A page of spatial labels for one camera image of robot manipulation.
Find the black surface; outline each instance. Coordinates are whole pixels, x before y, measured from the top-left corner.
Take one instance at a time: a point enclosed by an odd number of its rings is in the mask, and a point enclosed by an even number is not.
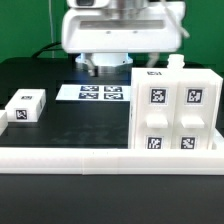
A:
[[[82,82],[86,83],[87,76],[83,75]],[[125,84],[127,80],[124,74],[116,83]],[[26,140],[31,146],[100,146],[103,139],[106,146],[126,145],[129,105],[57,104],[57,88],[71,81],[77,79],[65,60],[13,59],[1,64],[2,108],[18,88],[46,88],[47,107],[36,125],[29,124],[27,128],[11,124],[0,145],[24,145],[24,136],[28,136]],[[105,80],[91,78],[88,84],[102,81]],[[114,84],[115,80],[109,78],[106,82]],[[99,108],[103,108],[101,114],[97,113]],[[108,119],[109,115],[118,114],[122,117]],[[122,119],[120,126],[114,126]],[[218,125],[222,126],[222,113]],[[112,134],[110,139],[103,132],[95,133],[105,129]],[[223,209],[223,176],[0,175],[1,224],[223,224]]]
[[[9,123],[0,146],[127,148],[128,102],[58,102],[62,84],[130,85],[130,74],[90,77],[68,60],[12,59],[0,66],[2,109],[17,89],[46,89],[38,123]]]

